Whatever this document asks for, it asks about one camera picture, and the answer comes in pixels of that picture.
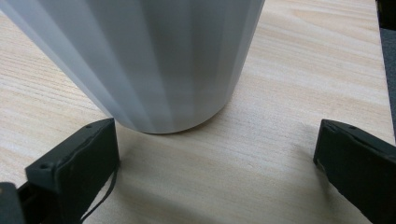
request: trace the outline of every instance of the table surface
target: table surface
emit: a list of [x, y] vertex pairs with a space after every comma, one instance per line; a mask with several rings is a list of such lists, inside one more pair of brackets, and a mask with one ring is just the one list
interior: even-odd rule
[[[0, 181], [106, 116], [0, 13]], [[267, 0], [233, 98], [189, 131], [117, 125], [121, 168], [86, 223], [369, 223], [312, 162], [321, 119], [394, 145], [375, 0]]]

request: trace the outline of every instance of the light wood surface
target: light wood surface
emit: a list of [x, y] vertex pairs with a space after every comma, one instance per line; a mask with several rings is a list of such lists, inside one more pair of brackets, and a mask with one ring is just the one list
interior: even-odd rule
[[[0, 181], [106, 116], [0, 13]], [[117, 126], [86, 223], [369, 223], [312, 162], [321, 119], [394, 145], [375, 0], [267, 0], [230, 103], [189, 131]]]

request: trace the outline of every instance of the wooden table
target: wooden table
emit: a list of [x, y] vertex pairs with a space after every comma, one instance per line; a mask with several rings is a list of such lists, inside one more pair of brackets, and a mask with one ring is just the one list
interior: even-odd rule
[[[106, 116], [0, 14], [0, 181]], [[321, 119], [394, 144], [375, 0], [267, 0], [233, 98], [184, 133], [117, 126], [86, 223], [369, 223], [312, 162]]]

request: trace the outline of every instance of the ribbed vase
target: ribbed vase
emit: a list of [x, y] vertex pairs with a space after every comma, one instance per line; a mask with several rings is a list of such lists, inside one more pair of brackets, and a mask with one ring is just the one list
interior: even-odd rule
[[230, 99], [263, 0], [0, 1], [109, 116], [173, 133]]

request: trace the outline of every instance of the wood grain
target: wood grain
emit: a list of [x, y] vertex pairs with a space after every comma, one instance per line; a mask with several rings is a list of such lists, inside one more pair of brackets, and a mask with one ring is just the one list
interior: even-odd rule
[[[0, 181], [106, 116], [0, 14]], [[183, 133], [117, 126], [121, 169], [86, 223], [369, 223], [312, 162], [321, 119], [394, 145], [374, 0], [267, 0], [233, 98]]]

